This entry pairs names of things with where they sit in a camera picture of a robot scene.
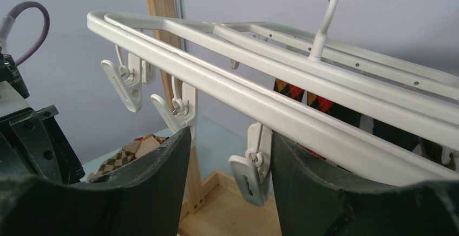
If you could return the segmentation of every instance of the white clothespin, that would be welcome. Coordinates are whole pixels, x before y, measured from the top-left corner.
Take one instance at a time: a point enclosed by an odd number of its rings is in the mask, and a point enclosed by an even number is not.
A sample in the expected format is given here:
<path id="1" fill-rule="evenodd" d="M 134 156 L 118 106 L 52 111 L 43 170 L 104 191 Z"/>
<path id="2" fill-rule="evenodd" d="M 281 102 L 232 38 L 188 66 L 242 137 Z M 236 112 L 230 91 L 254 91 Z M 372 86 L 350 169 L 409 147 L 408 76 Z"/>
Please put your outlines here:
<path id="1" fill-rule="evenodd" d="M 172 133 L 189 126 L 191 132 L 191 146 L 196 146 L 196 125 L 198 124 L 198 91 L 187 83 L 182 85 L 182 98 L 179 97 L 177 80 L 172 77 L 172 104 L 175 109 L 171 112 L 166 101 L 159 95 L 151 96 L 152 102 Z"/>
<path id="2" fill-rule="evenodd" d="M 156 80 L 156 67 L 142 59 L 142 83 L 152 84 Z"/>
<path id="3" fill-rule="evenodd" d="M 129 53 L 126 66 L 121 49 L 116 46 L 120 66 L 115 66 L 110 60 L 102 61 L 102 68 L 110 82 L 115 87 L 121 100 L 128 110 L 138 112 L 142 108 L 142 64 L 140 58 Z"/>
<path id="4" fill-rule="evenodd" d="M 247 202 L 263 206 L 269 197 L 272 131 L 257 122 L 248 128 L 245 158 L 233 155 L 229 164 Z"/>
<path id="5" fill-rule="evenodd" d="M 238 69 L 239 68 L 239 62 L 231 59 L 231 69 Z"/>

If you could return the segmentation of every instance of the small hole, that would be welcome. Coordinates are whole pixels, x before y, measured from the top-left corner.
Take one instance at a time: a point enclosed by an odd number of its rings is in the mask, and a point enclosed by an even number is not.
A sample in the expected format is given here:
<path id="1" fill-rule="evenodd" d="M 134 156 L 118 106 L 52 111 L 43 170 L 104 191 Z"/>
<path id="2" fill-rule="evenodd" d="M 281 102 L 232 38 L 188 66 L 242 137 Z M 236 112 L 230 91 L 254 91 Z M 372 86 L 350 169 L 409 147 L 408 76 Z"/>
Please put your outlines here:
<path id="1" fill-rule="evenodd" d="M 46 160 L 51 160 L 54 158 L 54 154 L 49 151 L 49 150 L 46 150 L 44 153 L 43 153 L 43 157 L 46 159 Z"/>
<path id="2" fill-rule="evenodd" d="M 243 175 L 242 177 L 244 178 L 246 186 L 248 188 L 248 194 L 253 195 L 252 190 L 250 189 L 250 184 L 248 183 L 248 178 L 245 175 Z"/>
<path id="3" fill-rule="evenodd" d="M 34 130 L 34 128 L 35 126 L 31 122 L 27 122 L 24 124 L 24 129 L 27 130 L 28 132 Z"/>

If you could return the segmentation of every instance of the gray cable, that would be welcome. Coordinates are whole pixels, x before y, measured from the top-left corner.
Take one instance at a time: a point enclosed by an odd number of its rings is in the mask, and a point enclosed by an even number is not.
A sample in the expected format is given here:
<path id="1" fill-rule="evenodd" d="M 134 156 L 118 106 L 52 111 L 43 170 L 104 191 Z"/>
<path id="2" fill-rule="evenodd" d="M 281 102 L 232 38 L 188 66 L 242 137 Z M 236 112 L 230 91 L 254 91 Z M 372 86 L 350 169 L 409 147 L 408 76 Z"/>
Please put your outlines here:
<path id="1" fill-rule="evenodd" d="M 19 16 L 19 14 L 21 14 L 24 10 L 28 8 L 37 8 L 38 10 L 42 12 L 43 30 L 37 42 L 35 42 L 35 44 L 23 56 L 21 56 L 18 60 L 16 60 L 16 65 L 22 64 L 31 55 L 33 55 L 35 51 L 37 51 L 37 49 L 43 44 L 49 32 L 49 22 L 50 22 L 49 13 L 46 10 L 46 8 L 38 2 L 22 2 L 14 6 L 14 8 L 12 8 L 10 12 L 8 13 L 8 16 L 11 16 L 12 18 L 16 19 Z"/>

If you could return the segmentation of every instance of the white hanger hook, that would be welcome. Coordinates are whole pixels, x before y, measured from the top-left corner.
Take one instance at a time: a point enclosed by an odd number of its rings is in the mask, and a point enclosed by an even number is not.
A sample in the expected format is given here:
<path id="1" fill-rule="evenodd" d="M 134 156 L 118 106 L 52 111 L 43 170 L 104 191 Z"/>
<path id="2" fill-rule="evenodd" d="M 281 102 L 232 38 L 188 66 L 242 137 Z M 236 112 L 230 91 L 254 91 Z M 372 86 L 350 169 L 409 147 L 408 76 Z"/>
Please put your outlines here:
<path id="1" fill-rule="evenodd" d="M 119 70 L 121 73 L 121 77 L 128 78 L 131 75 L 131 73 L 129 71 L 129 67 L 124 62 L 123 53 L 121 52 L 121 48 L 115 45 L 115 50 L 116 50 L 116 55 L 118 56 L 118 61 L 120 63 Z"/>
<path id="2" fill-rule="evenodd" d="M 322 26 L 320 26 L 320 29 L 314 38 L 314 42 L 312 43 L 311 53 L 309 54 L 309 58 L 311 59 L 320 61 L 320 58 L 322 57 L 329 27 L 331 20 L 333 19 L 333 14 L 335 14 L 337 4 L 338 0 L 329 0 L 329 6 L 327 8 L 327 12 L 325 13 L 324 21 L 322 22 Z"/>
<path id="3" fill-rule="evenodd" d="M 176 109 L 174 110 L 174 113 L 175 111 L 183 113 L 186 109 L 186 106 L 179 96 L 179 84 L 175 76 L 172 76 L 172 93 L 174 95 L 174 98 L 172 98 L 172 105 Z"/>

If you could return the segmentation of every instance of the white plastic rail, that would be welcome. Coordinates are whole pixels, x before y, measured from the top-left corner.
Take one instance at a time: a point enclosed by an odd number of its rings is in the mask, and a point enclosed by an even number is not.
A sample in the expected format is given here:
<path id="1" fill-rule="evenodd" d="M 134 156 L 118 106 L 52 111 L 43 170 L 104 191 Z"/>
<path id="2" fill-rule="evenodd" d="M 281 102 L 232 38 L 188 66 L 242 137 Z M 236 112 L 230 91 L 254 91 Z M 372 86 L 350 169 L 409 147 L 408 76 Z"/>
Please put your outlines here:
<path id="1" fill-rule="evenodd" d="M 314 34 L 277 23 L 228 23 L 224 26 L 240 32 L 269 36 L 274 41 L 305 52 L 312 49 L 314 40 Z M 366 75 L 382 77 L 412 89 L 459 101 L 459 77 L 436 69 L 352 47 L 329 38 L 325 43 L 322 57 Z"/>
<path id="2" fill-rule="evenodd" d="M 223 24 L 133 14 L 107 14 L 105 20 L 124 29 L 169 31 L 357 112 L 459 150 L 459 106 L 451 102 L 313 61 Z"/>
<path id="3" fill-rule="evenodd" d="M 194 41 L 204 40 L 205 42 L 201 43 L 205 43 L 205 47 L 212 47 L 217 39 L 200 31 L 161 17 L 104 11 L 88 14 L 88 28 L 146 62 L 171 73 L 190 86 L 215 97 L 362 177 L 397 186 L 431 179 L 457 180 L 459 178 L 459 175 L 451 170 L 224 71 L 135 29 L 172 30 L 171 32 L 190 37 Z M 322 87 L 318 89 L 326 91 L 329 87 L 334 87 L 335 93 L 339 89 L 341 96 L 346 97 L 347 100 L 352 100 L 353 93 L 357 94 L 354 91 L 350 92 L 349 88 L 335 87 L 335 84 L 326 79 L 307 74 L 267 57 L 258 56 L 245 49 L 235 49 L 235 45 L 218 43 L 216 47 L 214 49 L 217 52 L 223 52 L 222 54 L 229 55 L 230 58 L 234 58 L 235 53 L 241 53 L 242 56 L 236 58 L 241 63 L 248 64 L 248 61 L 254 60 L 253 67 L 287 82 L 295 79 L 295 83 L 301 84 L 300 87 L 303 86 L 308 90 L 310 87 Z M 365 101 L 366 95 L 359 96 L 354 95 L 357 100 Z M 378 98 L 371 99 L 378 100 L 378 103 L 385 102 Z M 395 104 L 386 104 L 395 112 L 400 110 L 400 107 Z M 407 115 L 415 116 L 416 113 L 407 112 Z M 426 118 L 425 122 L 428 123 L 431 119 L 428 116 Z"/>

